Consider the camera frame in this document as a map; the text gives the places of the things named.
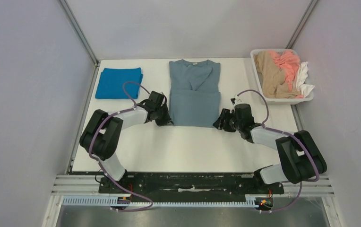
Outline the grey-blue t shirt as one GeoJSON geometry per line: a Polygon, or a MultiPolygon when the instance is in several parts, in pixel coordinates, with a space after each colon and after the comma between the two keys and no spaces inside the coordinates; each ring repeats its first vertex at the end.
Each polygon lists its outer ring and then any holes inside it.
{"type": "Polygon", "coordinates": [[[212,128],[219,118],[221,64],[206,60],[169,62],[170,117],[175,126],[212,128]]]}

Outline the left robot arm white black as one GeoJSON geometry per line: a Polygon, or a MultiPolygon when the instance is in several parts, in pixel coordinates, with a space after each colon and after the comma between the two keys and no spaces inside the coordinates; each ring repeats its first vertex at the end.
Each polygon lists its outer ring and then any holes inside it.
{"type": "Polygon", "coordinates": [[[133,107],[113,113],[97,109],[82,132],[80,146],[97,162],[117,193],[125,192],[129,185],[123,177],[127,170],[115,154],[120,134],[124,129],[149,122],[155,122],[157,126],[173,125],[167,97],[162,93],[152,91],[147,99],[133,107]]]}

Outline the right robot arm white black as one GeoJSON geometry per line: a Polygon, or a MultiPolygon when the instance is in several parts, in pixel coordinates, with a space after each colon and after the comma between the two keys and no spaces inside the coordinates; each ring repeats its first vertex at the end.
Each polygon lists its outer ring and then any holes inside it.
{"type": "Polygon", "coordinates": [[[279,164],[254,172],[253,187],[259,193],[267,192],[274,183],[316,181],[327,171],[327,164],[308,131],[290,133],[257,123],[249,104],[223,109],[213,126],[226,132],[238,132],[242,139],[278,152],[279,164]]]}

